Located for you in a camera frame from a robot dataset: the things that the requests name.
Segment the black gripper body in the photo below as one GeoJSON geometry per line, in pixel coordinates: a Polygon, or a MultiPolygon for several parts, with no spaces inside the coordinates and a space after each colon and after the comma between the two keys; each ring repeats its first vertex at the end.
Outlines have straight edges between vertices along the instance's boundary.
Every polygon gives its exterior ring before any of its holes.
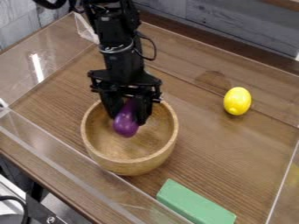
{"type": "Polygon", "coordinates": [[[147,103],[162,100],[163,82],[146,71],[146,57],[138,47],[115,49],[105,47],[101,50],[106,68],[90,70],[91,91],[98,92],[106,104],[122,104],[127,97],[137,97],[147,103]]]}

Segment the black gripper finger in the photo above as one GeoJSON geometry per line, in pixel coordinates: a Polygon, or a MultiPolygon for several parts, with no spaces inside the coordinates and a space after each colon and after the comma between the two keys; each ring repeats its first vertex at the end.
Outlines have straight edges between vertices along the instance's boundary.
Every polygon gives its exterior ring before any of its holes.
{"type": "Polygon", "coordinates": [[[103,102],[109,116],[115,118],[125,106],[125,100],[122,96],[119,94],[102,94],[101,100],[103,102]]]}
{"type": "Polygon", "coordinates": [[[138,95],[135,97],[135,119],[139,126],[146,124],[153,114],[154,102],[149,96],[138,95]]]}

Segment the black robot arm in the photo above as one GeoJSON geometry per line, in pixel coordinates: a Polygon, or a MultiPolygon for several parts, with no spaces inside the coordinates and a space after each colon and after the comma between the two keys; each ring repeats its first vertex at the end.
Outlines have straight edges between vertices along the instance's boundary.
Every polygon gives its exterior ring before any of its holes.
{"type": "Polygon", "coordinates": [[[105,57],[106,68],[89,71],[91,90],[99,93],[105,109],[117,117],[126,100],[134,101],[134,121],[145,125],[153,114],[154,104],[162,101],[162,80],[146,71],[150,60],[143,54],[138,30],[141,14],[133,0],[34,0],[49,10],[65,4],[81,3],[81,12],[98,35],[98,48],[105,57]]]}

